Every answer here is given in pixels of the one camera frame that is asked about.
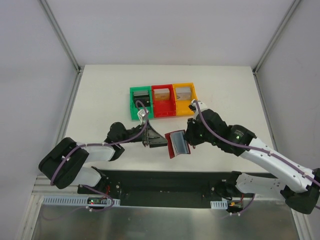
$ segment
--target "black object in green bin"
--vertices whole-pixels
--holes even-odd
[[[147,90],[134,91],[133,92],[134,105],[136,105],[137,101],[141,101],[145,107],[150,107],[151,102],[150,102],[149,92]]]

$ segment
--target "wall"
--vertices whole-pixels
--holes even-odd
[[[312,169],[320,168],[319,12],[320,1],[302,1],[258,72],[279,151]],[[309,216],[315,239],[319,218],[317,209]]]
[[[0,239],[14,239],[76,72],[36,0],[0,1]]]
[[[257,64],[293,0],[48,0],[79,64]]]

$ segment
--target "robotic arm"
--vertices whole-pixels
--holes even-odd
[[[264,178],[232,172],[233,176],[229,180],[215,188],[219,195],[227,198],[236,192],[261,194],[285,200],[289,207],[298,212],[312,212],[320,195],[320,187],[314,183],[320,181],[319,168],[312,170],[291,161],[241,125],[228,126],[218,113],[203,102],[193,100],[189,108],[194,112],[194,116],[187,121],[184,137],[190,145],[211,143],[226,153],[259,165],[277,177]]]

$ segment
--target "metal floor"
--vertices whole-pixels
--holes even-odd
[[[75,206],[43,205],[47,218]],[[292,211],[284,202],[255,200],[243,215],[221,219],[225,210],[113,207],[80,209],[62,219],[41,214],[33,240],[297,240]]]

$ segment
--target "tabletop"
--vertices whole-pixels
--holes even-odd
[[[110,125],[135,127],[130,115],[130,87],[193,83],[197,98],[219,113],[228,125],[242,125],[272,146],[252,70],[248,66],[86,65],[68,122],[66,137],[76,142],[101,143]],[[187,129],[190,116],[154,118],[161,135]],[[191,154],[169,158],[168,147],[148,148],[124,143],[125,152],[112,162],[90,163],[99,169],[184,172],[265,172],[258,165],[225,153],[209,143]]]

